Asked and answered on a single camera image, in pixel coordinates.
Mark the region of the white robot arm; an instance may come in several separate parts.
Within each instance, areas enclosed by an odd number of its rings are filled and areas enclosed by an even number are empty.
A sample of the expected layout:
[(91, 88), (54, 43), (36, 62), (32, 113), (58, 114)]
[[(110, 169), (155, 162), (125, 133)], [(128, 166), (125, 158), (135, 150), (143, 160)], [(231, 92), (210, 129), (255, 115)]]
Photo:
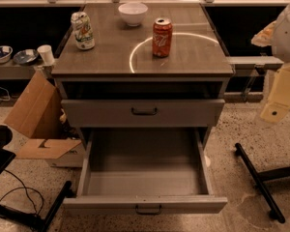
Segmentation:
[(251, 43), (261, 47), (269, 45), (273, 56), (283, 62), (260, 113), (262, 120), (278, 123), (290, 110), (290, 3), (275, 21), (253, 36)]

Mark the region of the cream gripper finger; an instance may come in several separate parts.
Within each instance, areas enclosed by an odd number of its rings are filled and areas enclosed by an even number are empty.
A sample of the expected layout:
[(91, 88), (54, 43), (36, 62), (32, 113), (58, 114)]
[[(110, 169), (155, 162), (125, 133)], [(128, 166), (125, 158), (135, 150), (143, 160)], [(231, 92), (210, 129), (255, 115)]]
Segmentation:
[(284, 63), (275, 73), (274, 82), (260, 118), (278, 123), (290, 110), (290, 63)]

